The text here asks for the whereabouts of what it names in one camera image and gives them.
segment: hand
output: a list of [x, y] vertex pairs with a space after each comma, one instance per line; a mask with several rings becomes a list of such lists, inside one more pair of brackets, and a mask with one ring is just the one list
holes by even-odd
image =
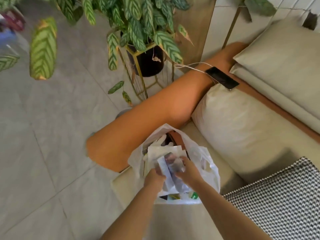
[[144, 180], [144, 187], [150, 188], [158, 194], [162, 190], [165, 180], [166, 176], [162, 175], [161, 171], [156, 172], [156, 170], [153, 168], [149, 171]]
[[186, 185], [196, 191], [197, 185], [204, 180], [193, 161], [190, 161], [187, 157], [181, 157], [181, 159], [186, 167], [186, 170], [184, 172], [177, 172], [175, 173], [175, 175], [180, 178]]

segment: plastic bag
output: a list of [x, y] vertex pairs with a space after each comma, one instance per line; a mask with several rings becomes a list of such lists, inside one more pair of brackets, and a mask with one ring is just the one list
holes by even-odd
[[[128, 159], [128, 164], [133, 168], [136, 183], [135, 191], [136, 194], [142, 188], [144, 182], [144, 161], [142, 151], [146, 151], [148, 146], [151, 145], [155, 140], [159, 139], [161, 136], [170, 131], [176, 131], [182, 137], [183, 143], [188, 152], [189, 158], [194, 162], [195, 166], [198, 168], [202, 178], [211, 185], [217, 192], [220, 192], [220, 176], [218, 173], [218, 168], [214, 164], [208, 149], [203, 146], [199, 146], [196, 142], [191, 140], [184, 132], [173, 128], [168, 124], [164, 124], [156, 129], [139, 147], [137, 147], [130, 155]], [[177, 199], [177, 200], [165, 200], [162, 198], [157, 198], [155, 204], [178, 204], [178, 205], [189, 205], [189, 204], [199, 204], [201, 203], [200, 198], [191, 199]]]

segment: smartphone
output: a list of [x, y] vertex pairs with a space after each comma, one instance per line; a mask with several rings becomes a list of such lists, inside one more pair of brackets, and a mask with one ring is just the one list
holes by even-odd
[[219, 70], [215, 66], [211, 67], [205, 72], [211, 77], [211, 79], [216, 80], [218, 83], [222, 84], [225, 88], [229, 89], [229, 91], [231, 91], [232, 89], [234, 89], [236, 86], [239, 85], [237, 81], [233, 80], [230, 76], [223, 73], [221, 70]]

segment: flower pot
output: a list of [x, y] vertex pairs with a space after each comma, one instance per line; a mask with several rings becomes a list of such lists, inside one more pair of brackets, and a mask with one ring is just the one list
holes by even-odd
[[[132, 52], [136, 52], [136, 48], [133, 45], [128, 44], [128, 48]], [[134, 70], [137, 75], [139, 75], [137, 65], [134, 62], [134, 57], [127, 50], [130, 63], [133, 64]], [[160, 61], [152, 60], [152, 58], [157, 57]], [[137, 56], [138, 64], [141, 70], [141, 74], [143, 77], [155, 76], [160, 73], [164, 66], [164, 56], [163, 51], [159, 46], [154, 46], [148, 49], [146, 52], [141, 53]]]

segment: orange leather armrest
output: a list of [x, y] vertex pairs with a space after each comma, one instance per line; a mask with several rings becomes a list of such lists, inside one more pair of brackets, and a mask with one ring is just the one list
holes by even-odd
[[[206, 63], [228, 73], [234, 64], [233, 57], [245, 47], [246, 44], [240, 42], [230, 44]], [[197, 67], [202, 71], [208, 68], [206, 64]], [[155, 129], [166, 123], [175, 128], [184, 125], [212, 85], [206, 74], [194, 70], [187, 72], [89, 137], [86, 142], [88, 156], [105, 168], [122, 171], [128, 166], [132, 151]]]

